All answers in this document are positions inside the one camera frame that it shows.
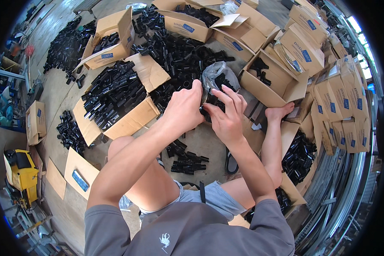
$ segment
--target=leg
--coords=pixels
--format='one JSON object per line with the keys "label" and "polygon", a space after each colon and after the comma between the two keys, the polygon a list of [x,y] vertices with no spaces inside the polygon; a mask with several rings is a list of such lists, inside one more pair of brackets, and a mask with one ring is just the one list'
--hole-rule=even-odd
{"label": "leg", "polygon": [[[108,149],[108,159],[113,158],[133,140],[131,136],[115,139]],[[117,168],[125,171],[124,166]],[[138,207],[146,211],[156,211],[179,197],[179,187],[158,161],[154,161],[125,195]]]}
{"label": "leg", "polygon": [[[268,108],[265,111],[267,117],[267,132],[262,144],[262,164],[271,177],[275,188],[282,183],[282,138],[280,122],[290,113],[294,103],[287,103],[281,108]],[[238,178],[221,185],[221,187],[246,209],[255,206],[255,201],[243,178]]]}

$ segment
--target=black strap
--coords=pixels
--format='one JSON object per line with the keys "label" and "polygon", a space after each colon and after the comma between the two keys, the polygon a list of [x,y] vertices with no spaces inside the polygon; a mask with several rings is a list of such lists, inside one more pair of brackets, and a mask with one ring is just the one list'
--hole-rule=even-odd
{"label": "black strap", "polygon": [[206,197],[205,197],[205,185],[203,182],[199,182],[199,188],[200,188],[200,192],[201,192],[201,200],[202,200],[202,203],[206,203]]}

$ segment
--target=hand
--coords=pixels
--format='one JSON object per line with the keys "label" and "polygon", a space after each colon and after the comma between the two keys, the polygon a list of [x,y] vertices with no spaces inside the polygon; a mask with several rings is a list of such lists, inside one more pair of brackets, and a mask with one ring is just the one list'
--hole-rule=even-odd
{"label": "hand", "polygon": [[215,89],[211,92],[225,104],[225,113],[218,106],[209,103],[204,104],[204,109],[210,115],[212,129],[218,138],[231,149],[245,140],[241,120],[247,103],[242,95],[233,92],[227,86],[222,85],[222,90],[227,95]]}
{"label": "hand", "polygon": [[159,122],[168,127],[170,132],[177,135],[176,137],[194,129],[204,121],[204,116],[199,111],[201,98],[202,84],[195,79],[192,82],[192,89],[182,89],[173,93]]}

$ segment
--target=gray t-shirt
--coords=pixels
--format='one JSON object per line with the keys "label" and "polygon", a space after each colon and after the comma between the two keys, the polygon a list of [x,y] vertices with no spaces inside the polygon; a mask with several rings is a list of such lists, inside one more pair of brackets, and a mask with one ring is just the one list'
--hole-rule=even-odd
{"label": "gray t-shirt", "polygon": [[86,256],[100,255],[273,255],[294,254],[294,237],[276,200],[256,205],[250,229],[229,226],[212,207],[177,202],[148,214],[130,240],[121,211],[96,205],[85,213]]}

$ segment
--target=person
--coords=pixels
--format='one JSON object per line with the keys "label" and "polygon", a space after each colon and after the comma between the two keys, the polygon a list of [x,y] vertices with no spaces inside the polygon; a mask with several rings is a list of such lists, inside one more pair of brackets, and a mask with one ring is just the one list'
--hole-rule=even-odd
{"label": "person", "polygon": [[[183,190],[156,156],[184,132],[203,122],[202,85],[175,92],[164,115],[143,135],[115,139],[108,162],[94,180],[85,213],[85,255],[293,255],[294,237],[280,211],[275,189],[282,182],[281,119],[289,103],[266,109],[268,128],[262,162],[242,134],[244,98],[222,86],[212,90],[225,104],[204,104],[212,128],[239,164],[242,177]],[[118,202],[126,195],[142,215],[141,230],[130,240]],[[250,228],[229,226],[234,216],[256,205]]]}

